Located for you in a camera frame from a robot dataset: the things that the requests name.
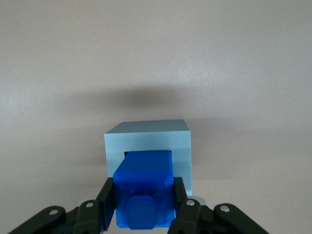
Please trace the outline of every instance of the table surface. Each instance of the table surface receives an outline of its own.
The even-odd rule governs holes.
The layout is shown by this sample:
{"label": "table surface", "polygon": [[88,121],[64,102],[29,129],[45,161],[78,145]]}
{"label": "table surface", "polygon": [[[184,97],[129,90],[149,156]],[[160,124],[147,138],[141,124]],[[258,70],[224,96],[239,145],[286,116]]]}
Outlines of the table surface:
{"label": "table surface", "polygon": [[0,233],[94,198],[119,123],[182,118],[194,195],[311,233],[311,38],[311,1],[1,1]]}

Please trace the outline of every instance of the transparent blue block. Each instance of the transparent blue block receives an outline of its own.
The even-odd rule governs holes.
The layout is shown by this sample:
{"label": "transparent blue block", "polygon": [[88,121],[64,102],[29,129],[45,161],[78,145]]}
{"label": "transparent blue block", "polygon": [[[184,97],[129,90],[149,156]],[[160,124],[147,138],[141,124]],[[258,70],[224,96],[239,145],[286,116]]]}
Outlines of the transparent blue block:
{"label": "transparent blue block", "polygon": [[170,226],[175,218],[171,151],[128,152],[113,179],[118,227]]}

